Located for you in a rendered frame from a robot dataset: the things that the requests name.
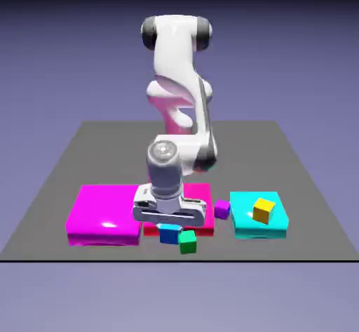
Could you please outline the small green cube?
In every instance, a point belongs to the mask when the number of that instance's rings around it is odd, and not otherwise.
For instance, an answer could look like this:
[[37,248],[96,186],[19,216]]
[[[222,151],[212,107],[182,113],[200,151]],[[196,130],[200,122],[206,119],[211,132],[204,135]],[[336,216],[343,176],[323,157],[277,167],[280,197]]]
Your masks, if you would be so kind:
[[197,238],[193,230],[182,231],[178,237],[181,254],[196,253]]

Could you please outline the large magenta box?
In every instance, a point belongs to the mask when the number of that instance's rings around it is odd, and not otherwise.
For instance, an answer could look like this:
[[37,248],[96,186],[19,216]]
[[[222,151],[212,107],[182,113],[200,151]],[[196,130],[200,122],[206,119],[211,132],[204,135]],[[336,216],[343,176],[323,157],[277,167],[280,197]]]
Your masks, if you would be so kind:
[[70,246],[137,246],[142,223],[133,217],[137,185],[84,185],[65,223]]

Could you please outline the small purple cube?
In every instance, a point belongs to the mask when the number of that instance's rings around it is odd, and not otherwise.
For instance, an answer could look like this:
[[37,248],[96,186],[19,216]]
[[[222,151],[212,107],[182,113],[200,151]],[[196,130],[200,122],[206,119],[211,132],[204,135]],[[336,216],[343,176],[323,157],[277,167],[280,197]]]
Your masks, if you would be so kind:
[[216,219],[227,220],[230,214],[230,202],[227,200],[217,200],[214,208],[214,216]]

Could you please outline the small yellow cube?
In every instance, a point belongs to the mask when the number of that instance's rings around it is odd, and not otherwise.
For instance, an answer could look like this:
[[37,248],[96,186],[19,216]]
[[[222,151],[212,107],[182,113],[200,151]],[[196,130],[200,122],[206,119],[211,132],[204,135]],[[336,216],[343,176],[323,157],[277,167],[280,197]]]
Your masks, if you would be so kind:
[[252,209],[252,219],[268,225],[271,216],[273,214],[273,210],[275,207],[275,203],[273,201],[269,201],[267,199],[258,198],[253,205]]

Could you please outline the large cyan box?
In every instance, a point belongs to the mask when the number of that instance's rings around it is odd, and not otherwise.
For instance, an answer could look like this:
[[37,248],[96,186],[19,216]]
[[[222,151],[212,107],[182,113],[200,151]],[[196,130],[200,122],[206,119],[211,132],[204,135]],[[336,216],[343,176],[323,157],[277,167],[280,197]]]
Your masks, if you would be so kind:
[[[274,203],[267,224],[253,219],[255,203]],[[237,239],[284,239],[289,218],[277,192],[230,192],[231,221]]]

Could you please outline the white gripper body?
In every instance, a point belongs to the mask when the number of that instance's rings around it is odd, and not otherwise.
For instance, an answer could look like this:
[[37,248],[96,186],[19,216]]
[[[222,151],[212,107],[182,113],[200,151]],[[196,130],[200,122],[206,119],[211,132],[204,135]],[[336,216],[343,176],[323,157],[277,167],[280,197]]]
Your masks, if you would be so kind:
[[172,199],[150,196],[134,200],[133,216],[142,222],[200,227],[205,222],[207,204],[201,199],[190,199],[181,194]]

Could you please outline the small blue cube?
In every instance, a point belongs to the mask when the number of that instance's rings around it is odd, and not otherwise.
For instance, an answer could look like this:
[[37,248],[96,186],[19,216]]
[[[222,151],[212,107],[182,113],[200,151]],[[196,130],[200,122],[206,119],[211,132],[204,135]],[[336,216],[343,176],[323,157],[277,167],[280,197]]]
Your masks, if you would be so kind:
[[181,226],[171,225],[171,224],[160,224],[158,230],[160,234],[159,241],[162,244],[178,245],[179,235],[182,231]]

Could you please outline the large red box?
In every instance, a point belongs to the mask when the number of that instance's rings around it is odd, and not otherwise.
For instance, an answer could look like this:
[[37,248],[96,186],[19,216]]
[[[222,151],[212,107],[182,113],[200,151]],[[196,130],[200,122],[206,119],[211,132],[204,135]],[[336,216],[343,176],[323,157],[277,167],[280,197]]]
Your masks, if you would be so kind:
[[193,230],[197,237],[213,237],[215,233],[215,214],[210,183],[185,182],[184,196],[190,199],[201,199],[206,203],[204,224],[200,227],[186,226],[184,229]]

